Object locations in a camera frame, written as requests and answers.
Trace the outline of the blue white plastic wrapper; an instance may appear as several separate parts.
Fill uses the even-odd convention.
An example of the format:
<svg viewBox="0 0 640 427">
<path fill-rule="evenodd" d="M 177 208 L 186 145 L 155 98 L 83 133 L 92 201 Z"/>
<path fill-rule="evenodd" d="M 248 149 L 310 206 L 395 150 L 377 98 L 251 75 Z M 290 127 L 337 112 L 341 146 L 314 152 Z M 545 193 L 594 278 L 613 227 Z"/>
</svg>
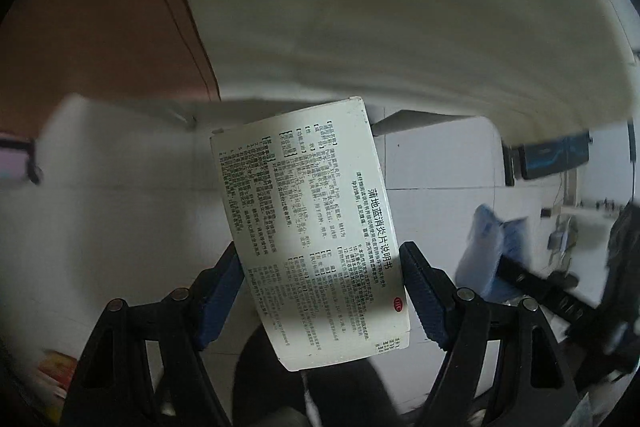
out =
<svg viewBox="0 0 640 427">
<path fill-rule="evenodd" d="M 521 293 L 497 275 L 499 261 L 508 258 L 530 265 L 527 219 L 500 220 L 486 205 L 476 208 L 468 243 L 454 273 L 458 287 L 472 289 L 488 303 L 506 303 Z"/>
</svg>

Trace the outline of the white printed leaflet box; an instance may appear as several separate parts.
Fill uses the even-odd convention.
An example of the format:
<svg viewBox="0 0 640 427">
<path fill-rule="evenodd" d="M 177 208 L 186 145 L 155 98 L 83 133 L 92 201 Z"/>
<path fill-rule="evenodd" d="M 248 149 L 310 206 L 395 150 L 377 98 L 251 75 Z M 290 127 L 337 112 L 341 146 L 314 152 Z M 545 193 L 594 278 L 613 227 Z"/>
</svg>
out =
<svg viewBox="0 0 640 427">
<path fill-rule="evenodd" d="M 213 134 L 224 210 L 262 325 L 291 372 L 404 349 L 410 317 L 361 98 Z"/>
</svg>

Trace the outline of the left black trouser leg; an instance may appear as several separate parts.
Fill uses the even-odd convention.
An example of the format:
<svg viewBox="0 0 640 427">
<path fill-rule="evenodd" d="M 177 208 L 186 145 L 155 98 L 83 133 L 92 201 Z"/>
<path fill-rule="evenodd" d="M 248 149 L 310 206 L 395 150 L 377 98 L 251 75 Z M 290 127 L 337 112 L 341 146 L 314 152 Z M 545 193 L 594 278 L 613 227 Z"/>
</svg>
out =
<svg viewBox="0 0 640 427">
<path fill-rule="evenodd" d="M 281 364 L 262 326 L 235 364 L 231 400 L 233 426 L 310 426 L 303 376 Z"/>
</svg>

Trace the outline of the right white table leg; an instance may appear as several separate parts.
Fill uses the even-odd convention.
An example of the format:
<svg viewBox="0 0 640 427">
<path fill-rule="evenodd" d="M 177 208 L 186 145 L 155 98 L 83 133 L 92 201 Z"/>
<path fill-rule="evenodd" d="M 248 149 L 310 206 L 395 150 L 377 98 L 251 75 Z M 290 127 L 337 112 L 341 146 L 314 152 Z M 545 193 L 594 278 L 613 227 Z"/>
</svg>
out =
<svg viewBox="0 0 640 427">
<path fill-rule="evenodd" d="M 371 124 L 371 132 L 374 136 L 398 133 L 412 129 L 435 126 L 435 124 L 445 124 L 445 122 L 465 119 L 465 116 L 442 115 L 417 110 L 403 109 L 386 116 L 382 120 Z"/>
</svg>

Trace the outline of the left white table leg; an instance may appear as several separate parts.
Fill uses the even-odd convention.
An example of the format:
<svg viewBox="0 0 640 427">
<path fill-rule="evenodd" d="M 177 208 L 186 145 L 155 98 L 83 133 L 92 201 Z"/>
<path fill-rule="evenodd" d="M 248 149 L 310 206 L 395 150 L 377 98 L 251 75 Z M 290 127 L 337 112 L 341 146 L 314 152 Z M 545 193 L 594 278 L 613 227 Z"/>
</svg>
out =
<svg viewBox="0 0 640 427">
<path fill-rule="evenodd" d="M 74 95 L 69 102 L 87 109 L 88 114 L 104 124 L 116 128 L 161 127 L 192 131 L 198 127 L 194 109 L 190 104 L 164 100 L 98 100 Z"/>
</svg>

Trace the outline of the pink suitcase with wheels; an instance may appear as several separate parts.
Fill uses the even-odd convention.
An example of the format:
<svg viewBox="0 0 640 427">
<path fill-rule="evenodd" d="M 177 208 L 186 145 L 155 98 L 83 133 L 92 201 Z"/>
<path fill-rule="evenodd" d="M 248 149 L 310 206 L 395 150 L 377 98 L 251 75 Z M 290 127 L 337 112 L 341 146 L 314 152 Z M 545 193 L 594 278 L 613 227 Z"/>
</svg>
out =
<svg viewBox="0 0 640 427">
<path fill-rule="evenodd" d="M 2 185 L 30 182 L 39 185 L 42 171 L 36 157 L 36 142 L 9 133 L 0 138 Z"/>
</svg>

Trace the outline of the white table leg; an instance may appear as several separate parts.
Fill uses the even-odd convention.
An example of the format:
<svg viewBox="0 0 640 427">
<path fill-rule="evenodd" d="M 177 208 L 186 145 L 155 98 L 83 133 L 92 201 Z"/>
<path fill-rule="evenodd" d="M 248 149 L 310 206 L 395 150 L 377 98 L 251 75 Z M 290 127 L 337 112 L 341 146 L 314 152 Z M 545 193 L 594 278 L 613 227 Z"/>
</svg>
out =
<svg viewBox="0 0 640 427">
<path fill-rule="evenodd" d="M 465 119 L 465 116 L 442 115 L 417 110 L 403 109 L 386 116 L 382 120 L 371 124 L 371 132 L 374 136 L 398 133 L 412 129 L 435 126 L 435 124 L 445 124 L 445 122 Z"/>
<path fill-rule="evenodd" d="M 194 109 L 190 104 L 164 100 L 98 100 L 74 95 L 69 102 L 87 109 L 88 114 L 104 124 L 116 128 L 161 127 L 192 131 L 198 127 Z"/>
</svg>

